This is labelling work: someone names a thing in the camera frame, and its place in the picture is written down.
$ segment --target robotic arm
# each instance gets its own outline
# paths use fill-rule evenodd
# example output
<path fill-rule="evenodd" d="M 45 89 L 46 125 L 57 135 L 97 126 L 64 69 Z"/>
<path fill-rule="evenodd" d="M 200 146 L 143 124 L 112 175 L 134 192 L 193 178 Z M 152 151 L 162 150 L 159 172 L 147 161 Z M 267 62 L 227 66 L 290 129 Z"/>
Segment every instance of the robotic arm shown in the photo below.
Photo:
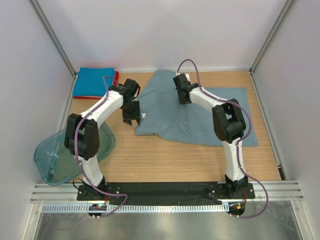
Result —
<path fill-rule="evenodd" d="M 100 171 L 97 152 L 100 147 L 99 127 L 116 109 L 122 109 L 123 122 L 132 125 L 131 121 L 136 120 L 140 123 L 140 106 L 136 101 L 136 93 L 139 94 L 139 84 L 131 79 L 127 79 L 124 85 L 112 85 L 108 89 L 108 97 L 104 95 L 95 105 L 81 114 L 71 114 L 67 120 L 64 146 L 75 155 L 75 132 L 81 119 L 88 113 L 89 117 L 83 122 L 78 134 L 78 155 L 82 163 L 84 173 L 92 184 L 103 190 L 105 178 Z M 87 188 L 90 183 L 83 178 Z"/>
<path fill-rule="evenodd" d="M 214 132 L 222 141 L 226 157 L 226 187 L 231 196 L 237 195 L 248 186 L 248 177 L 243 174 L 238 164 L 239 157 L 239 163 L 243 166 L 242 141 L 239 140 L 244 136 L 246 123 L 242 111 L 228 102 L 239 102 L 236 99 L 228 101 L 204 88 L 200 89 L 198 83 L 190 83 L 190 77 L 186 73 L 177 75 L 173 81 L 180 104 L 195 103 L 212 113 Z"/>

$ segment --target metal floor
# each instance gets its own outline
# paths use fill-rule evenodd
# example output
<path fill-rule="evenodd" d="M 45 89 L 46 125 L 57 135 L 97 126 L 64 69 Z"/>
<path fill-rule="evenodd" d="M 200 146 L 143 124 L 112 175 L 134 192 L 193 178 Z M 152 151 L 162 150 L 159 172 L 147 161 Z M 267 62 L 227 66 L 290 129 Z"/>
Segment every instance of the metal floor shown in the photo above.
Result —
<path fill-rule="evenodd" d="M 245 215 L 264 202 L 247 202 Z M 42 213 L 36 240 L 302 240 L 290 201 L 271 201 L 253 219 L 226 212 L 127 213 L 87 219 L 87 213 Z"/>

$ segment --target folded cloth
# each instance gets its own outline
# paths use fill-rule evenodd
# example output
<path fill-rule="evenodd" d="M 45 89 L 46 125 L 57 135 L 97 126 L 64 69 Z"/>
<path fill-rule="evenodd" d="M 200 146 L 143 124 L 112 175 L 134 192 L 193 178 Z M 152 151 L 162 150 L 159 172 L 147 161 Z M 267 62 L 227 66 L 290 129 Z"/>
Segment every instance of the folded cloth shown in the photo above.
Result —
<path fill-rule="evenodd" d="M 77 73 L 76 82 L 73 88 L 72 96 L 75 99 L 99 99 L 106 94 L 106 87 L 102 79 L 103 76 L 109 76 L 118 80 L 119 73 L 115 68 L 88 68 L 81 67 Z M 105 79 L 110 87 L 113 80 Z"/>
<path fill-rule="evenodd" d="M 214 132 L 212 113 L 202 106 L 191 103 L 180 105 L 173 78 L 175 72 L 158 70 L 149 80 L 138 100 L 140 101 L 141 122 L 135 134 L 159 135 L 161 138 L 188 144 L 222 146 Z M 239 104 L 250 113 L 247 89 L 236 87 L 205 87 L 207 91 L 225 99 L 237 99 Z M 246 130 L 249 121 L 245 114 Z M 242 143 L 245 147 L 255 147 L 258 140 L 254 128 Z"/>

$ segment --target wooden surface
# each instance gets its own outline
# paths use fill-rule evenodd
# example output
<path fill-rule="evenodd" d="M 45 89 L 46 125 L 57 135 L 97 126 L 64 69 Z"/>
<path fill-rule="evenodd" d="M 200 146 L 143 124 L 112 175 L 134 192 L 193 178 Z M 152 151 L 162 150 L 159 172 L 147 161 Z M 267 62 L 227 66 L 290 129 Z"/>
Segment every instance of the wooden surface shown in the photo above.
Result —
<path fill-rule="evenodd" d="M 196 74 L 190 72 L 191 82 Z M 153 73 L 121 73 L 120 83 L 136 80 L 141 90 Z M 245 87 L 252 114 L 257 147 L 244 147 L 244 167 L 249 175 L 263 181 L 281 180 L 266 127 L 248 72 L 200 72 L 205 87 Z M 73 99 L 70 113 L 80 114 L 96 100 Z M 107 120 L 116 145 L 99 163 L 107 182 L 202 182 L 223 181 L 226 160 L 223 147 L 212 147 L 163 140 L 156 135 L 135 136 L 135 126 L 122 123 L 118 109 Z"/>

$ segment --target plastic basket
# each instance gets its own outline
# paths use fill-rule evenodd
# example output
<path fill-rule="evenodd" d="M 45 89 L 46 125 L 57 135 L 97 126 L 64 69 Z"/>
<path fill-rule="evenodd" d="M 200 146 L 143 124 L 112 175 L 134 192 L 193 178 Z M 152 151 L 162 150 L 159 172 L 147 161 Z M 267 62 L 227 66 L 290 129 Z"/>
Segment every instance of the plastic basket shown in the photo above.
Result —
<path fill-rule="evenodd" d="M 34 152 L 34 162 L 46 184 L 64 184 L 81 173 L 75 156 L 64 146 L 65 135 L 66 129 L 57 132 L 40 143 Z M 115 136 L 105 122 L 99 128 L 99 140 L 97 159 L 101 161 L 111 153 L 116 143 Z"/>

